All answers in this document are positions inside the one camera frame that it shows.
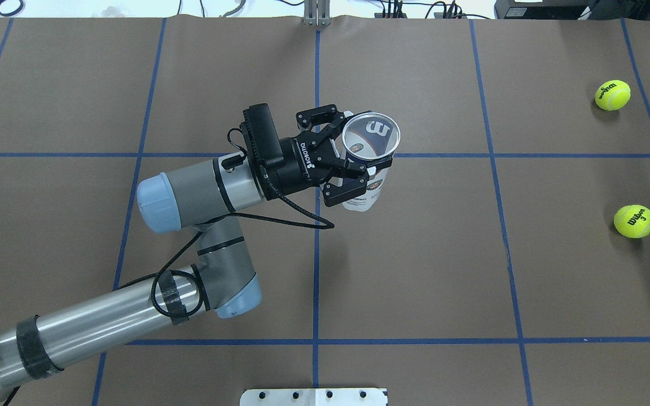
blue end cap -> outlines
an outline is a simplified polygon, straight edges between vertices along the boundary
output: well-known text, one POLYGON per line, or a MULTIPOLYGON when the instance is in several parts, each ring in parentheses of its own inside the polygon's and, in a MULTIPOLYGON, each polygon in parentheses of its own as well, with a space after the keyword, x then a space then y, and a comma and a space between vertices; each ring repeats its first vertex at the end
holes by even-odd
POLYGON ((257 274, 255 274, 255 277, 240 290, 240 293, 214 311, 220 319, 229 319, 256 308, 261 301, 260 281, 257 280, 257 274))
POLYGON ((155 233, 168 233, 182 228, 175 192, 164 172, 139 184, 137 206, 147 227, 155 233))

robotic arm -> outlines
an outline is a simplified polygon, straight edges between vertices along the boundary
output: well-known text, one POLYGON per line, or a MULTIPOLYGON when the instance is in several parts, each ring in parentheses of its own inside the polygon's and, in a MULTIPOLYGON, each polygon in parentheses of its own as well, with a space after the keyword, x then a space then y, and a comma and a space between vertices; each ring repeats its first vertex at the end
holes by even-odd
POLYGON ((266 104, 250 106, 240 124, 246 148, 147 180, 137 188, 145 223, 157 233, 193 226, 199 261, 163 269, 98 298, 0 332, 0 402, 18 386, 214 309, 226 319, 255 308, 260 283, 232 213, 263 200, 320 187, 325 206, 366 192, 368 164, 341 159, 335 139, 351 117, 326 105, 296 114, 298 136, 278 139, 266 104), (324 126, 315 132, 314 127, 324 126), (332 178, 353 179, 337 186, 332 178))

white metal plate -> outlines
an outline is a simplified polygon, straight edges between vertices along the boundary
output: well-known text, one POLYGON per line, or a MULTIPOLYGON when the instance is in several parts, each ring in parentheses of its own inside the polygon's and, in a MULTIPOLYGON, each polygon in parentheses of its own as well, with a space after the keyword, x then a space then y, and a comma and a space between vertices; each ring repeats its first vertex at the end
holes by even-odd
POLYGON ((240 406, 387 406, 388 390, 378 388, 248 390, 240 406))

logo on cup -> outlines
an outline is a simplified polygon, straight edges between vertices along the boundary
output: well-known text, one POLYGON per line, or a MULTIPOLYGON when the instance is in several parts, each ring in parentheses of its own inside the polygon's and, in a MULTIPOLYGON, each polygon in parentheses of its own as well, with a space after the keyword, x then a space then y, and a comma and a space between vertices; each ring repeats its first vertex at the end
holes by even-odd
POLYGON ((381 123, 380 121, 368 121, 366 131, 371 134, 377 134, 379 136, 387 136, 388 131, 390 131, 390 127, 381 123))
POLYGON ((376 180, 375 182, 372 182, 371 184, 368 185, 368 190, 375 190, 380 187, 380 185, 383 184, 383 180, 376 180))

clear cup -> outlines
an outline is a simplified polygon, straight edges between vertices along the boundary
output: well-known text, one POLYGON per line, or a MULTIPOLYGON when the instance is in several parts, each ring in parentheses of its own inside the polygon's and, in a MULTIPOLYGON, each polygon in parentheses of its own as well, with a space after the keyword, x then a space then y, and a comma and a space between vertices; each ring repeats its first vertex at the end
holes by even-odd
MULTIPOLYGON (((342 129, 343 154, 345 159, 358 164, 369 164, 374 160, 392 156, 400 144, 400 128, 395 121, 381 113, 358 114, 345 124, 342 129)), ((368 187, 364 195, 345 201, 342 205, 348 210, 366 211, 380 197, 385 176, 389 167, 377 170, 369 169, 368 187)), ((343 184, 353 182, 343 180, 343 184)))

